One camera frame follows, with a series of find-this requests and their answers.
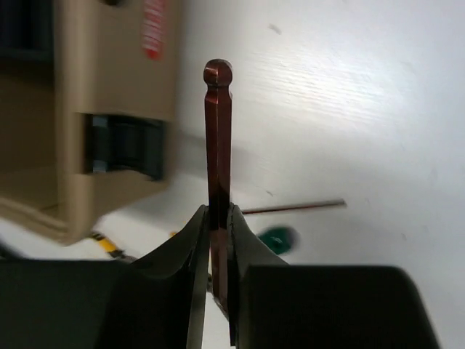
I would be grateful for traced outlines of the green stubby screwdriver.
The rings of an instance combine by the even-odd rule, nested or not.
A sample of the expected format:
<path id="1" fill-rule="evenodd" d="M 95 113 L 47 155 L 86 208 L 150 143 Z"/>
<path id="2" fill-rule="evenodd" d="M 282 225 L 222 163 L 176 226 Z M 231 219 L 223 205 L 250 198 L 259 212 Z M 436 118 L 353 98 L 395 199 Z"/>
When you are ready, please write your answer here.
<path id="1" fill-rule="evenodd" d="M 299 233 L 286 225 L 275 225 L 263 230 L 257 238 L 276 255 L 287 254 L 298 247 Z"/>

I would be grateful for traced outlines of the dark hex key large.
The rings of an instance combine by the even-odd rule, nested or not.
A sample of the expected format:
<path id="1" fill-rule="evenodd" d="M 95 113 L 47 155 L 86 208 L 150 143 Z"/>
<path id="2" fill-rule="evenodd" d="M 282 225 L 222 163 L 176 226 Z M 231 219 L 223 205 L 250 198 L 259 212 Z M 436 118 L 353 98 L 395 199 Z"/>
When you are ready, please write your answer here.
<path id="1" fill-rule="evenodd" d="M 230 207 L 233 72 L 226 60 L 207 62 L 203 79 L 206 158 L 209 192 L 212 291 L 217 304 L 227 312 L 227 217 Z"/>

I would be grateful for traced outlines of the tan plastic toolbox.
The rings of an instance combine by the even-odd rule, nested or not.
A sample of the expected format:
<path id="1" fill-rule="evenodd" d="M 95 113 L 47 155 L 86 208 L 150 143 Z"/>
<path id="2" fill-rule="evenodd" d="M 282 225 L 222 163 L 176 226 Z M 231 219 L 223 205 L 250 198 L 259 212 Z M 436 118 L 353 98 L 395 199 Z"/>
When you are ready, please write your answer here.
<path id="1" fill-rule="evenodd" d="M 182 1 L 1 3 L 1 217 L 72 244 L 167 188 Z"/>

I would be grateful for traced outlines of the dark hex key small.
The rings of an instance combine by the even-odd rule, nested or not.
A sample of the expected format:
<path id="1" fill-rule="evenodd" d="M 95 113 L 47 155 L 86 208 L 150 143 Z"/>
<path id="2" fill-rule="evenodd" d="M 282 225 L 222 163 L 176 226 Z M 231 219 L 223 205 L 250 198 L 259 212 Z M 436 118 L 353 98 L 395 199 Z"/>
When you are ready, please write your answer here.
<path id="1" fill-rule="evenodd" d="M 324 209 L 331 207 L 345 207 L 347 205 L 344 199 L 330 199 L 325 201 L 314 201 L 310 203 L 301 204 L 287 204 L 281 206 L 267 206 L 253 209 L 242 209 L 243 215 L 250 214 L 267 214 L 273 212 L 287 212 L 287 211 L 299 211 L 299 210 L 311 210 L 311 209 Z"/>

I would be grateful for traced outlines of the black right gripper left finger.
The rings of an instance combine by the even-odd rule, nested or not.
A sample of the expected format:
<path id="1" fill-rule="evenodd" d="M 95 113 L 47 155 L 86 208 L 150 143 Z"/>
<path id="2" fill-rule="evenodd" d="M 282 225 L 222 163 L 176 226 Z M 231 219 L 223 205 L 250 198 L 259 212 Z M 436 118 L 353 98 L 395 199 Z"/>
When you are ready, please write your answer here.
<path id="1" fill-rule="evenodd" d="M 3 348 L 200 348 L 209 211 L 134 262 L 1 263 Z"/>

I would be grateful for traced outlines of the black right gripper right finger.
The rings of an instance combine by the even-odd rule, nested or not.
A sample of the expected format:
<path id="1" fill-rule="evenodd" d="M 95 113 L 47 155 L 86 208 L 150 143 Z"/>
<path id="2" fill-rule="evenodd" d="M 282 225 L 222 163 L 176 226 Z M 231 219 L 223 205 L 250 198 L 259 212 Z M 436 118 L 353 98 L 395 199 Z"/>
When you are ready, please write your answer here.
<path id="1" fill-rule="evenodd" d="M 237 348 L 437 348 L 401 268 L 290 265 L 228 212 L 230 341 Z"/>

